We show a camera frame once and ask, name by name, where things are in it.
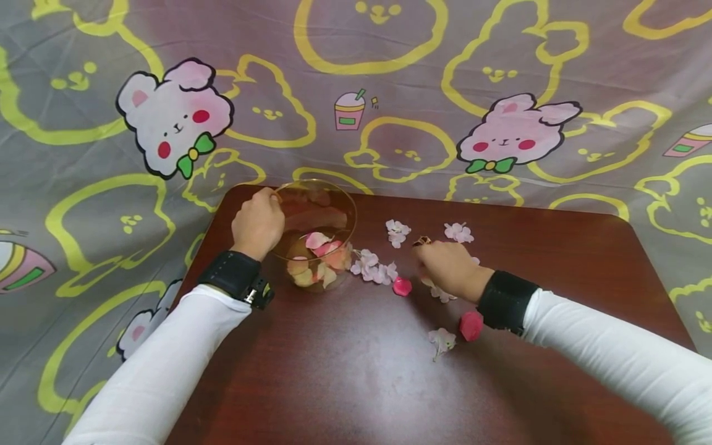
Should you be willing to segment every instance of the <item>cloth backdrop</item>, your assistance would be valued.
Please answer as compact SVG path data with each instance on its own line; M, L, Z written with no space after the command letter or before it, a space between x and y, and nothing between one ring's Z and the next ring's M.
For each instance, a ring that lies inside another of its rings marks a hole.
M243 183L617 215L712 356L709 1L1 10L4 443L61 440Z

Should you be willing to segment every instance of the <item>pink bunny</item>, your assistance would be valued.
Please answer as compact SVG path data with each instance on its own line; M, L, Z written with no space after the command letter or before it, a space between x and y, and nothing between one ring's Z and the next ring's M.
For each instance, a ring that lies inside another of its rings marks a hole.
M529 93L500 99L482 123L457 144L458 158L469 162L466 171L508 173L515 165L541 159L564 142L566 122L582 112L578 102L536 107Z
M151 173L169 179L179 170L189 179L198 156L214 150L214 138L232 125L232 102L218 94L214 78L211 66L189 58L162 82L139 71L121 87L116 107Z

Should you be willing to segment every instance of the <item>green bow tie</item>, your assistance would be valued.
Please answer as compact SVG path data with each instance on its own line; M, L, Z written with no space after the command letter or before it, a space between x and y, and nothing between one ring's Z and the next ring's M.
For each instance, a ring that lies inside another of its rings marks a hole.
M472 161L465 170L468 173L477 173L482 170L494 170L497 173L509 173L514 168L514 164L517 162L515 157L506 157L498 161L486 161L484 159L475 159Z
M183 178L190 179L193 176L193 162L198 159L199 155L205 155L213 150L215 150L215 140L213 140L210 133L205 132L198 136L193 147L188 150L188 154L181 156L176 163L178 170L183 174Z

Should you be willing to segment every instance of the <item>wooden table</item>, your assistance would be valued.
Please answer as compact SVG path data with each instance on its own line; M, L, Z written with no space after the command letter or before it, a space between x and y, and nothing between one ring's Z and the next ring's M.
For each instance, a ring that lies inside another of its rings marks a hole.
M225 196L181 292L231 243L230 222L258 187ZM354 196L355 248L412 276L409 248L387 242L395 218L444 240L467 222L469 251L560 295L692 348L631 226L615 216ZM467 302L446 305L414 282L408 298L350 276L331 293L276 289L215 354L169 438L177 444L669 444L666 431L554 351L486 329L433 362L430 330L456 333Z

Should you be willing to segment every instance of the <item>arm sleeve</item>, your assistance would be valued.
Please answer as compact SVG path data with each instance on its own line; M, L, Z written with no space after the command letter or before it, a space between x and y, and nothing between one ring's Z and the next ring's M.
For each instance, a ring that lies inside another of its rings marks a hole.
M163 444L217 347L251 311L197 286L108 380L63 444Z
M677 444L712 441L712 361L635 325L537 290L524 339L561 352L651 414Z

